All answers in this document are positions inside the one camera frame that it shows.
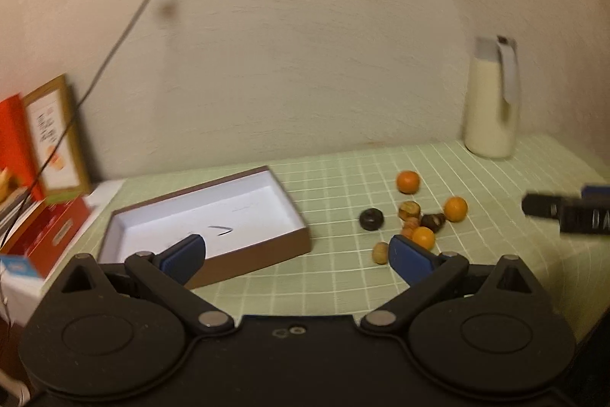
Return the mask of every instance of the picture frame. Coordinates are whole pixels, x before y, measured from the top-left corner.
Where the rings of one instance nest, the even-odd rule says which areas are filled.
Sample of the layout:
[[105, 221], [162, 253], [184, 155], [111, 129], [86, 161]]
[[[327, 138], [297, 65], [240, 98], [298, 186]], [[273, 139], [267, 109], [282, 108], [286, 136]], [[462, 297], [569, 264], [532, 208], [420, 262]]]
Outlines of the picture frame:
[[[66, 75], [59, 75], [23, 97], [22, 101], [30, 133], [32, 156], [39, 170], [56, 147], [74, 112]], [[39, 180], [47, 202], [68, 201], [78, 195], [91, 193], [91, 182], [74, 124], [55, 156]]]

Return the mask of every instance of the black cable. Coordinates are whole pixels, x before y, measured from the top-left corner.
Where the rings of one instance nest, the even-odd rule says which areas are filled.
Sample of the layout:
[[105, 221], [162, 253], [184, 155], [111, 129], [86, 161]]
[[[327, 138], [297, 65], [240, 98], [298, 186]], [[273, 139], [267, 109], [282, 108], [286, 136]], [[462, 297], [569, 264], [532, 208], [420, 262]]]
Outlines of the black cable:
[[32, 184], [27, 188], [26, 191], [26, 195], [25, 197], [23, 197], [23, 200], [21, 201], [21, 203], [19, 204], [19, 209], [17, 211], [17, 215], [15, 216], [15, 218], [13, 219], [13, 221], [11, 222], [10, 226], [8, 227], [8, 229], [6, 230], [6, 233], [4, 234], [4, 238], [2, 239], [2, 244], [0, 245], [0, 248], [2, 248], [4, 246], [4, 244], [6, 243], [6, 241], [8, 240], [8, 235], [9, 233], [12, 231], [12, 229], [14, 228], [15, 224], [17, 223], [17, 221], [19, 220], [19, 216], [21, 216], [21, 213], [23, 211], [23, 206], [25, 206], [27, 199], [30, 197], [30, 195], [32, 194], [32, 190], [34, 189], [34, 187], [38, 184], [42, 173], [44, 172], [45, 168], [49, 165], [49, 163], [51, 162], [51, 159], [54, 157], [55, 153], [57, 152], [57, 150], [59, 149], [59, 146], [62, 144], [63, 139], [65, 138], [65, 136], [68, 134], [71, 126], [74, 124], [74, 122], [76, 121], [76, 118], [78, 116], [78, 111], [80, 109], [80, 106], [82, 106], [82, 104], [85, 102], [85, 100], [87, 100], [87, 97], [89, 97], [89, 95], [91, 94], [91, 92], [93, 91], [93, 89], [95, 88], [95, 86], [98, 84], [100, 78], [102, 77], [102, 74], [104, 73], [104, 70], [106, 69], [106, 67], [108, 66], [109, 62], [112, 60], [112, 58], [114, 57], [114, 54], [117, 52], [117, 50], [119, 49], [119, 47], [121, 47], [121, 45], [123, 44], [123, 42], [125, 41], [125, 39], [127, 38], [127, 36], [129, 35], [129, 33], [131, 32], [133, 26], [137, 23], [138, 19], [140, 18], [141, 14], [144, 12], [144, 10], [146, 9], [146, 6], [148, 6], [148, 3], [150, 2], [150, 0], [143, 0], [138, 9], [136, 10], [136, 12], [133, 14], [133, 16], [131, 17], [129, 23], [127, 24], [127, 27], [125, 27], [125, 29], [123, 30], [123, 33], [121, 33], [121, 36], [118, 37], [117, 42], [115, 42], [115, 44], [112, 46], [110, 52], [108, 53], [108, 55], [106, 56], [106, 58], [104, 59], [104, 61], [102, 62], [101, 66], [99, 67], [99, 69], [97, 70], [95, 76], [93, 77], [93, 80], [91, 81], [91, 83], [89, 84], [89, 88], [87, 89], [87, 91], [85, 92], [85, 94], [80, 98], [80, 100], [78, 101], [78, 103], [76, 104], [76, 106], [74, 107], [74, 111], [72, 112], [72, 116], [68, 121], [68, 124], [66, 124], [66, 127], [64, 128], [61, 136], [59, 137], [59, 141], [57, 142], [57, 145], [55, 145], [55, 148], [53, 149], [53, 152], [51, 152], [51, 154], [49, 155], [49, 157], [47, 158], [47, 160], [45, 161], [45, 163], [40, 167], [39, 172], [36, 174], [36, 176], [34, 177], [34, 181], [32, 182]]

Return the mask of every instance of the orange-red book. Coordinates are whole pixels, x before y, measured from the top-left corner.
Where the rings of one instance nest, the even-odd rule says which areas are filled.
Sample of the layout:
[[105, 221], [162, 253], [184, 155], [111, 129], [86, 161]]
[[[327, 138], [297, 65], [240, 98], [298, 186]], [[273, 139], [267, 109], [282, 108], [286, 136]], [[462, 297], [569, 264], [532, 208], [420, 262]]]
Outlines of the orange-red book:
[[[23, 104], [19, 95], [13, 95], [0, 102], [0, 166], [8, 167], [20, 185], [29, 187], [36, 177], [34, 164]], [[40, 184], [32, 190], [32, 196], [44, 200]]]

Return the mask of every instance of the open cardboard box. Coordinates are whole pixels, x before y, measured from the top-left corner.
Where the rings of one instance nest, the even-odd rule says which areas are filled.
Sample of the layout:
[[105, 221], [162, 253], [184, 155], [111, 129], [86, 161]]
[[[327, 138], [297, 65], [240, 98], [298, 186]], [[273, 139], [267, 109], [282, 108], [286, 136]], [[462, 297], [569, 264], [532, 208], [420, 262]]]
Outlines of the open cardboard box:
[[186, 287], [243, 275], [311, 250], [309, 228], [267, 166], [186, 188], [112, 213], [99, 263], [205, 240], [205, 264]]

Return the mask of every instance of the table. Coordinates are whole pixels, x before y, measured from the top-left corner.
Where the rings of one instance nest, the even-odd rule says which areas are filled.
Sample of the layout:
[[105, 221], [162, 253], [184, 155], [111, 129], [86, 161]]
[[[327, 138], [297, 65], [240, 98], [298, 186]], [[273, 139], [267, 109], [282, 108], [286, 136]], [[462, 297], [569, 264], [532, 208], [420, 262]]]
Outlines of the table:
[[[304, 157], [268, 163], [312, 231], [311, 253], [249, 275], [194, 290], [239, 319], [243, 314], [353, 314], [356, 319], [407, 285], [389, 266], [371, 260], [371, 249], [400, 231], [397, 205], [416, 200], [426, 213], [440, 212], [450, 195], [470, 206], [469, 217], [447, 223], [435, 251], [456, 251], [477, 264], [518, 254], [551, 294], [578, 340], [610, 305], [610, 243], [602, 236], [559, 235], [554, 221], [526, 218], [526, 190], [578, 195], [582, 184], [606, 182], [593, 167], [548, 135], [518, 140], [509, 160], [486, 160], [454, 141], [420, 146]], [[127, 179], [98, 219], [67, 251], [42, 284], [78, 252], [97, 255], [112, 210], [261, 163], [197, 169]], [[396, 191], [395, 177], [414, 169], [422, 177], [416, 195]], [[384, 212], [379, 232], [358, 224], [367, 207]]]

